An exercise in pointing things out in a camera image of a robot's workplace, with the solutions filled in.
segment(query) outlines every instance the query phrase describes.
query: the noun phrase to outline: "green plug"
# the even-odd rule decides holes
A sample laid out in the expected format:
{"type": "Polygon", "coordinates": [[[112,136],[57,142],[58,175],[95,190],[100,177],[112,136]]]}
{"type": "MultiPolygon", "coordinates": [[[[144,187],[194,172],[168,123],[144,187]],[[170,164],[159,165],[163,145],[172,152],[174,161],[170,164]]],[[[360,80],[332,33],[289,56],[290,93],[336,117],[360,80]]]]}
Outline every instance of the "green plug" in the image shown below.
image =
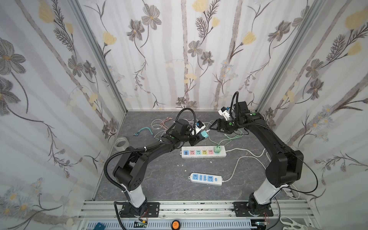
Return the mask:
{"type": "Polygon", "coordinates": [[[220,146],[215,146],[214,152],[221,152],[221,147],[220,146]]]}

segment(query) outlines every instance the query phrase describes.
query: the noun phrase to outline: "white scissors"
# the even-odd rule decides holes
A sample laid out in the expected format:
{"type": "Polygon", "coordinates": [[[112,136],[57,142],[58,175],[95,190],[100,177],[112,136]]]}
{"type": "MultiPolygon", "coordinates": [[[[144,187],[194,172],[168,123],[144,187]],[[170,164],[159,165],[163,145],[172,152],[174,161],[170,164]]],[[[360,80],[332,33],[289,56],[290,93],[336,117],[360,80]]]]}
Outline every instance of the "white scissors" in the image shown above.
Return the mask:
{"type": "Polygon", "coordinates": [[[289,227],[283,227],[282,230],[308,230],[307,226],[299,224],[298,222],[295,222],[294,220],[290,219],[287,216],[280,217],[280,222],[283,223],[284,225],[289,225],[289,227]],[[291,221],[291,223],[283,221],[282,218],[288,218],[291,221]]]}

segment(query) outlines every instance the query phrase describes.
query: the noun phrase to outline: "metal corner post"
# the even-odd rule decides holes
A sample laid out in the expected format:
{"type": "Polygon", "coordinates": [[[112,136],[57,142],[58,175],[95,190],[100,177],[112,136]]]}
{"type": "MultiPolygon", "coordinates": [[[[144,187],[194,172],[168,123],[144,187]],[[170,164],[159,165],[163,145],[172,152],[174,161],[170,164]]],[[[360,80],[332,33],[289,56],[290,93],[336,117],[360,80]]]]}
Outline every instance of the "metal corner post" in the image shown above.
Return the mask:
{"type": "Polygon", "coordinates": [[[73,10],[74,15],[77,17],[77,20],[79,21],[80,26],[82,27],[83,33],[86,36],[93,53],[95,54],[100,66],[102,67],[102,71],[104,72],[106,76],[106,80],[108,81],[110,88],[113,91],[116,100],[118,101],[120,110],[124,114],[126,114],[128,111],[127,107],[125,106],[124,101],[120,96],[120,92],[114,83],[114,79],[111,76],[111,73],[109,71],[109,68],[107,67],[105,58],[103,57],[103,54],[101,53],[101,49],[81,9],[81,5],[79,4],[78,0],[68,0],[68,2],[73,10]]]}
{"type": "Polygon", "coordinates": [[[319,11],[324,6],[326,0],[315,0],[312,4],[311,9],[309,10],[307,17],[303,21],[303,23],[300,26],[300,29],[298,30],[295,38],[293,39],[291,45],[289,46],[289,49],[287,50],[284,58],[282,59],[279,67],[277,68],[274,76],[272,77],[270,83],[268,84],[265,93],[263,94],[261,100],[258,103],[257,111],[260,111],[263,109],[263,107],[266,105],[266,101],[269,99],[271,93],[275,89],[279,79],[281,78],[283,72],[285,71],[287,65],[290,63],[290,60],[292,59],[293,55],[298,50],[301,41],[307,34],[308,30],[312,26],[314,20],[316,19],[319,11]]]}

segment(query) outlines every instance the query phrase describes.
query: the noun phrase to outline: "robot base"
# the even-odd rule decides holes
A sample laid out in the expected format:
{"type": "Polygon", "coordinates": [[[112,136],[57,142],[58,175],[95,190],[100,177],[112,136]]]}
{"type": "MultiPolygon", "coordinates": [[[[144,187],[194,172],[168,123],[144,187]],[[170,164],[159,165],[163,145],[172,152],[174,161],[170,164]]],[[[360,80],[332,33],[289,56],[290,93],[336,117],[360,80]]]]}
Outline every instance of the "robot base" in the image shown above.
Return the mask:
{"type": "MultiPolygon", "coordinates": [[[[253,217],[255,215],[251,215],[249,213],[248,202],[234,202],[234,212],[236,217],[253,217]]],[[[273,212],[271,209],[271,203],[264,206],[264,210],[262,213],[259,214],[257,217],[266,216],[273,216],[273,212]]]]}
{"type": "Polygon", "coordinates": [[[139,209],[132,206],[129,202],[126,202],[119,212],[120,218],[131,218],[131,217],[158,217],[159,211],[160,211],[160,203],[159,202],[147,202],[145,201],[146,205],[144,203],[140,206],[139,209]]]}

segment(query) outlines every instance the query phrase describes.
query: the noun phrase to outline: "gray marble floor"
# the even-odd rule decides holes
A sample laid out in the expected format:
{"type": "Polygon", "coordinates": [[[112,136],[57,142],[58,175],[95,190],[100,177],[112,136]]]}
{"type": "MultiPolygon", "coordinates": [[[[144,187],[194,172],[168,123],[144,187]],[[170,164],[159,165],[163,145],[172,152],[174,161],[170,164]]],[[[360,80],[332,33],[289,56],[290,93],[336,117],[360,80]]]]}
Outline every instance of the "gray marble floor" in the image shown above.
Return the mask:
{"type": "MultiPolygon", "coordinates": [[[[133,147],[143,147],[154,143],[157,140],[152,137],[148,130],[142,131],[137,137],[133,134],[142,127],[150,127],[154,119],[164,120],[167,117],[172,117],[174,120],[177,114],[178,112],[128,112],[119,136],[127,137],[133,147]]],[[[192,116],[190,112],[183,112],[180,117],[192,119],[192,116]]],[[[221,118],[217,112],[196,112],[196,116],[202,122],[221,118]]],[[[173,123],[173,120],[167,122],[168,126],[173,123]]],[[[224,134],[219,132],[210,131],[209,135],[216,142],[225,139],[224,134]]],[[[215,144],[206,138],[199,145],[215,144]]],[[[231,141],[225,148],[226,150],[245,148],[255,155],[260,155],[264,149],[252,133],[231,141]]],[[[233,178],[223,183],[222,186],[192,183],[188,179],[192,172],[220,175],[226,180],[231,176],[237,159],[240,156],[249,156],[250,154],[246,151],[234,150],[227,152],[225,158],[182,159],[179,152],[178,149],[166,153],[148,165],[142,183],[143,192],[148,200],[248,199],[249,194],[254,192],[266,178],[265,170],[257,160],[242,158],[233,178]]],[[[108,172],[112,178],[112,170],[118,160],[119,157],[113,159],[109,164],[108,172]]],[[[265,166],[269,163],[265,154],[259,160],[265,166]]],[[[280,192],[276,197],[279,199],[288,198],[284,192],[280,192]]],[[[95,199],[99,201],[123,200],[125,196],[103,176],[95,199]]]]}

